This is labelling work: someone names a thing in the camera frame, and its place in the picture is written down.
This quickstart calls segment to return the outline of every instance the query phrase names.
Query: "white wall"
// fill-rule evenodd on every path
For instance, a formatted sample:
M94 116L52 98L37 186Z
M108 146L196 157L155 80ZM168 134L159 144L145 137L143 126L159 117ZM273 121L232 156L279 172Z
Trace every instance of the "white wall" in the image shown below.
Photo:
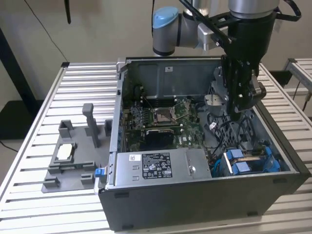
M71 62L116 61L118 57L152 56L152 0L71 0L72 23L67 24L63 0L28 0L55 43ZM287 58L312 57L312 1L296 0L303 18L285 22L274 33L263 58L268 69L281 69ZM220 0L221 12L227 0ZM174 5L178 0L156 0L155 9ZM285 3L281 9L290 13ZM47 94L61 63L60 52L23 0L0 1L0 27L3 30L36 97ZM221 54L221 49L211 55ZM177 48L176 55L201 55L200 49ZM0 66L0 101L16 99L14 87Z

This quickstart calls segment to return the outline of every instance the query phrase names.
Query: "power supply label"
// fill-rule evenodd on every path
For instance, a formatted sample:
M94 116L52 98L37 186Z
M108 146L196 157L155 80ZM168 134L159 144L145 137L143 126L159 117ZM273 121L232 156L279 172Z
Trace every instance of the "power supply label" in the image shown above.
M144 179L171 178L170 153L142 154Z

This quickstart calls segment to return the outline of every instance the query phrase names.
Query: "black cord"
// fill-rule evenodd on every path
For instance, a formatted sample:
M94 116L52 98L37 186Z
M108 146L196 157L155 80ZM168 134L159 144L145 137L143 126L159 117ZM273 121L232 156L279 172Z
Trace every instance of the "black cord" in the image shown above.
M151 19L151 26L152 26L152 37L153 37L153 32L154 32L154 29L153 29L153 14L154 14L154 6L155 6L155 0L153 0L153 3L152 3L152 19Z
M45 32L47 33L47 35L49 36L51 42L55 45L55 47L58 49L58 51L60 51L60 53L63 55L64 59L66 60L66 62L68 62L67 58L65 57L65 55L63 54L63 52L59 49L59 47L55 44L55 42L52 40L50 34L48 33L48 31L45 29L45 27L43 26L43 24L41 23L41 21L39 20L39 18L36 16L36 14L34 13L33 9L30 7L30 5L28 4L28 2L26 0L24 0L24 2L27 4L27 6L29 7L29 9L31 10L31 12L33 13L33 15L36 17L36 19L38 20L38 22L41 24L41 26L43 27L43 29L45 30Z
M9 149L9 150L13 150L14 152L18 152L17 150L15 150L15 149L13 149L13 148L11 148L11 147L9 147L9 146L6 146L1 140L0 140L0 144L1 145L3 145L5 148L7 148L7 149Z
M305 111L305 110L306 110L307 103L308 103L308 101L305 101L305 102L304 102L304 105L303 105L302 111Z
M300 85L300 81L298 82L297 88L296 88L296 90L295 90L295 92L294 92L294 94L293 94L293 98L292 98L293 100L294 100L294 98L296 97L296 94L297 94L299 85Z

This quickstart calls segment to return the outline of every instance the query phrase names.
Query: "metal frame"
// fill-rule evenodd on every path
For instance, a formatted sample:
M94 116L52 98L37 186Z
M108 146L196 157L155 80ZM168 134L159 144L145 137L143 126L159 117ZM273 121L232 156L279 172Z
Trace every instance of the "metal frame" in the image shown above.
M290 58L284 70L290 71L310 92L312 92L312 58Z
M66 116L86 125L79 113L86 100L103 123L115 99L108 95L116 64L71 63L62 68L0 187L0 231L8 233L113 233L93 190L43 194L42 182L57 142L57 122ZM268 91L263 104L312 172L312 124L264 66L261 81ZM312 178L293 195L280 197L262 217L221 220L149 230L149 233L311 233Z

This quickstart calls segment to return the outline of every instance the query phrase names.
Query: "slotted aluminum surface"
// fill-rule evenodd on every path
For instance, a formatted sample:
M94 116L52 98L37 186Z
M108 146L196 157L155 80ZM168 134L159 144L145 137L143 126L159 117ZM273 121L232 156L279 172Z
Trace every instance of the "slotted aluminum surface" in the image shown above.
M264 105L312 172L311 123L268 71L263 66L260 70L258 79L268 91ZM5 190L0 202L1 234L112 233L93 190L43 194L41 187L59 136L59 120L71 119L75 126L86 125L81 108L88 101L95 105L98 123L112 118L115 84L113 63L71 63L68 69L61 69L1 186L0 192ZM312 178L309 178L293 195L279 198L262 217L164 227L150 229L149 233L308 234L311 230Z

